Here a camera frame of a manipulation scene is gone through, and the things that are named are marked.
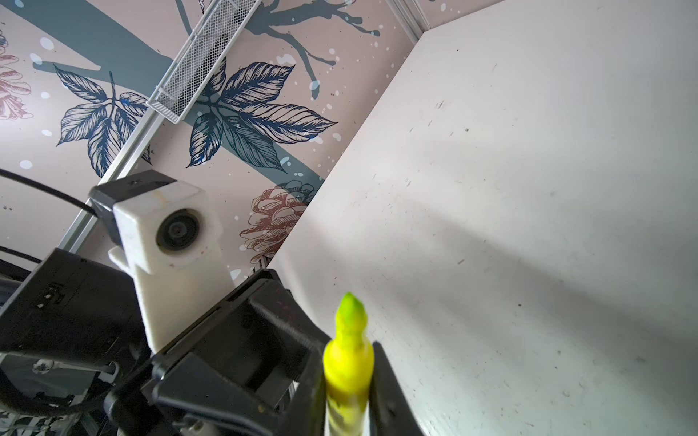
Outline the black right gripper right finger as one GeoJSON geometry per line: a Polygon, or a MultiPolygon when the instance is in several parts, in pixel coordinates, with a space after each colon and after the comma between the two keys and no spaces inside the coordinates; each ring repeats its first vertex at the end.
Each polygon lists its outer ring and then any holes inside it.
{"type": "Polygon", "coordinates": [[[424,436],[384,347],[374,342],[374,373],[369,391],[371,436],[424,436]]]}

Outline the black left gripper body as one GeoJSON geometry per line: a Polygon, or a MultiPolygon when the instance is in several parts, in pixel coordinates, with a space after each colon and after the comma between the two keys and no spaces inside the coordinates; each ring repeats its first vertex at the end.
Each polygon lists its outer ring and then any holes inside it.
{"type": "Polygon", "coordinates": [[[104,402],[126,435],[178,435],[198,423],[218,435],[274,435],[298,382],[281,347],[327,335],[272,269],[255,272],[114,388],[104,402]]]}

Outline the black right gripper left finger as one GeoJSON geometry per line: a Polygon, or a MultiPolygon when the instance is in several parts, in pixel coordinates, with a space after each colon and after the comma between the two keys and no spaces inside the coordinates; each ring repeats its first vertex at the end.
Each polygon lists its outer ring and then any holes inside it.
{"type": "Polygon", "coordinates": [[[298,387],[280,415],[274,435],[324,435],[325,343],[289,343],[283,344],[281,350],[281,367],[289,378],[298,382],[298,387]]]}

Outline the yellow highlighter pen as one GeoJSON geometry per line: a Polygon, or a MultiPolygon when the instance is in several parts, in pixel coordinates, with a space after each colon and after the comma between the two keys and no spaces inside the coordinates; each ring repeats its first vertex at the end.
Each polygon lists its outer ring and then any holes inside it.
{"type": "Polygon", "coordinates": [[[368,314],[350,292],[336,313],[336,336],[324,350],[329,433],[361,435],[374,373],[374,348],[366,329],[368,314]]]}

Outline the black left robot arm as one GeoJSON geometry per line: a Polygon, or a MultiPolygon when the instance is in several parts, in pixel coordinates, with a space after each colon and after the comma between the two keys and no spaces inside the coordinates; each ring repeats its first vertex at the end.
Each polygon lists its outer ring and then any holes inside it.
{"type": "Polygon", "coordinates": [[[151,352],[133,281],[55,250],[1,310],[5,354],[116,370],[116,384],[76,405],[1,379],[1,406],[56,417],[103,408],[127,435],[320,435],[327,344],[272,270],[215,304],[151,352]]]}

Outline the white mesh wall tray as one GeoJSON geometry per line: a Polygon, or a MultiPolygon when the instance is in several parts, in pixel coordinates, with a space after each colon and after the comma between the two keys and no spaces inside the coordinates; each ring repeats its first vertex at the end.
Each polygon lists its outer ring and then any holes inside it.
{"type": "Polygon", "coordinates": [[[173,124],[182,121],[259,6],[258,1],[211,2],[148,98],[149,108],[173,124]]]}

